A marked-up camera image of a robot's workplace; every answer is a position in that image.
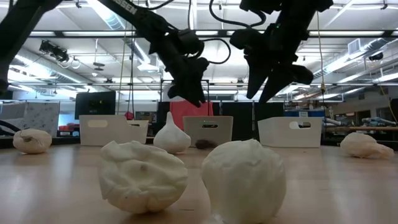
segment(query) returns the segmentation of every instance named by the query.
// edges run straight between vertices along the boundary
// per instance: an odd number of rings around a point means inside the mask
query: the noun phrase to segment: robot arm
[[[5,34],[4,40],[0,42],[0,95],[7,90],[7,73],[13,58],[44,13],[61,2],[62,0],[19,0],[0,23],[0,33]],[[202,52],[205,46],[194,31],[177,30],[163,17],[135,6],[128,0],[99,2],[130,22],[136,32],[150,42],[149,53],[157,53],[166,72],[170,72],[175,80],[175,85],[169,92],[170,97],[179,95],[196,106],[205,101],[200,81],[209,62],[205,58],[185,56]]]

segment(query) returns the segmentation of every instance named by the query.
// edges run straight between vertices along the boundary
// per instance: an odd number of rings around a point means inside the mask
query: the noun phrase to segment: ceiling duct
[[[57,73],[59,78],[57,81],[59,82],[75,82],[75,83],[91,83],[92,81],[83,78],[82,76],[68,70],[63,69],[56,63],[53,63],[45,58],[40,58],[40,56],[21,48],[18,54],[15,56],[15,59],[12,61],[11,65],[23,65],[27,67],[32,74],[45,77],[51,76],[53,73]],[[97,91],[109,91],[107,88],[103,86],[93,86]]]
[[[358,58],[372,56],[385,50],[386,46],[393,43],[395,38],[356,39],[348,44],[348,49],[336,57],[328,60],[323,65],[323,74],[327,75],[337,69],[343,68]],[[314,79],[322,76],[321,69],[313,74]]]
[[[125,24],[121,22],[119,16],[102,5],[99,1],[87,0],[87,3],[100,16],[106,25],[111,28],[111,30],[124,31],[126,29]],[[150,58],[140,48],[137,42],[135,42],[132,38],[122,38],[122,40],[132,50],[133,54],[138,58],[140,63],[150,63]]]

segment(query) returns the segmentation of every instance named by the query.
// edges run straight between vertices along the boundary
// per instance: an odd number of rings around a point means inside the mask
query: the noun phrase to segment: white round object
[[[51,142],[52,137],[49,133],[37,129],[26,129],[15,133],[12,144],[21,152],[40,154],[50,148]]]
[[[168,112],[166,125],[156,134],[154,146],[175,154],[185,151],[190,145],[191,137],[174,124],[173,116]]]
[[[102,198],[133,214],[164,210],[188,184],[188,170],[179,158],[137,141],[105,145],[98,177]]]
[[[367,134],[351,133],[340,143],[340,149],[350,156],[366,158],[377,157],[389,159],[394,157],[394,150],[382,144]]]
[[[281,157],[256,140],[216,147],[202,164],[214,223],[267,223],[286,194]]]

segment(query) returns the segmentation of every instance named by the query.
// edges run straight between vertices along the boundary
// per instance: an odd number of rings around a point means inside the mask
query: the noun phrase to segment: crumpled white object
[[[286,194],[283,160],[256,140],[216,147],[201,171],[213,216],[208,223],[266,223],[282,206]]]
[[[12,141],[16,149],[27,154],[43,153],[50,148],[51,143],[51,135],[37,129],[17,131]]]
[[[166,125],[156,134],[154,146],[175,154],[185,151],[190,145],[191,137],[174,124],[173,116],[168,112]]]
[[[377,157],[389,159],[394,157],[394,150],[382,144],[367,134],[351,133],[347,135],[340,143],[340,149],[350,156],[366,158]]]
[[[133,214],[166,209],[188,184],[188,170],[179,158],[137,141],[105,145],[98,177],[102,198]]]

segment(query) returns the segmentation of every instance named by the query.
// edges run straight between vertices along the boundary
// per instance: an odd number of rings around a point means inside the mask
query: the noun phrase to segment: ceiling
[[[144,5],[144,1],[134,1],[136,4]],[[163,1],[150,1],[152,5],[158,5]],[[209,0],[197,0],[195,1],[192,8],[192,25],[193,29],[240,29],[241,27],[231,24],[222,24],[215,20],[208,11]],[[321,30],[338,29],[338,30],[382,30],[382,29],[396,29],[398,28],[398,0],[387,0],[389,7],[385,10],[380,10],[383,1],[373,0],[336,0],[335,4],[329,10],[319,13],[319,26]],[[56,8],[46,13],[40,22],[37,24],[35,30],[111,30],[109,26],[102,20],[98,12],[92,5],[86,1],[80,1],[82,8],[75,7],[73,2],[63,2],[59,8]],[[222,0],[221,4],[223,9],[219,10],[215,8],[215,13],[218,16],[222,16],[224,19],[231,21],[240,21],[247,24],[257,22],[258,17],[250,12],[245,12],[239,9],[239,0]],[[345,8],[348,3],[353,3],[350,7]],[[218,7],[219,2],[215,1],[215,6]],[[0,0],[0,19],[6,15],[8,7],[8,1]],[[168,22],[173,24],[179,29],[186,29],[188,27],[187,16],[188,16],[188,0],[175,0],[168,6],[162,9],[156,10],[156,13],[165,17]],[[266,27],[275,22],[278,16],[278,12],[274,12],[271,15],[267,15],[267,21],[265,24],[257,27],[258,29],[266,29]],[[308,29],[317,29],[317,16],[313,18],[310,27]],[[107,78],[112,78],[113,81],[118,83],[122,76],[122,82],[130,82],[131,72],[135,77],[134,82],[153,82],[160,80],[160,73],[158,72],[143,72],[138,69],[140,63],[137,58],[134,57],[132,64],[129,60],[131,55],[131,49],[124,44],[121,39],[98,39],[98,47],[96,50],[95,39],[59,39],[59,38],[48,38],[51,43],[60,46],[63,49],[68,50],[68,54],[74,56],[81,62],[81,65],[74,69],[72,67],[78,64],[75,62],[68,68],[68,72],[72,72],[78,77],[82,77],[83,80],[90,82],[103,83]],[[304,65],[312,72],[317,72],[321,69],[321,53],[324,66],[329,64],[329,61],[336,60],[339,55],[344,55],[347,51],[347,44],[352,42],[352,38],[344,39],[321,39],[321,47],[318,39],[309,39],[308,41],[302,42],[302,45],[298,48],[297,55],[299,56],[297,64]],[[363,42],[370,42],[373,39],[363,39]],[[41,63],[44,60],[49,60],[53,63],[56,61],[49,55],[42,56],[39,52],[39,47],[42,39],[28,39],[23,48],[29,52],[34,53],[34,56],[30,56],[30,61]],[[144,39],[136,39],[137,45],[144,51],[149,51],[149,43]],[[395,60],[397,58],[396,53],[396,42],[384,47],[384,59],[383,63]],[[248,75],[248,66],[243,58],[243,52],[231,46],[231,58],[222,65],[210,65],[203,74],[203,79],[209,79],[211,82],[236,82],[238,78],[243,78],[246,82]],[[228,55],[227,48],[222,42],[212,41],[206,42],[205,51],[202,56],[212,61],[222,61]],[[93,62],[100,62],[105,64],[104,70],[97,72]],[[346,66],[339,67],[333,70],[332,73],[326,73],[326,82],[339,82],[339,80],[346,78],[350,75],[362,72],[368,69],[369,66],[376,66],[380,64],[378,62],[368,62],[368,66],[365,68],[364,59],[358,58],[353,60]],[[57,72],[62,72],[64,68],[57,67]],[[164,74],[164,79],[170,79],[171,76],[168,73]],[[368,82],[368,75],[360,76],[350,82],[363,83]],[[314,79],[314,83],[320,83],[320,79]],[[117,89],[118,86],[108,87],[110,89]],[[122,86],[122,89],[127,90],[127,86]],[[151,86],[137,86],[137,90],[155,90],[155,87]],[[212,89],[217,90],[233,90],[236,86],[213,86]],[[311,86],[310,88],[291,88],[291,91],[283,91],[285,94],[291,94],[291,98],[300,95],[302,93],[313,93],[319,94],[319,88]]]

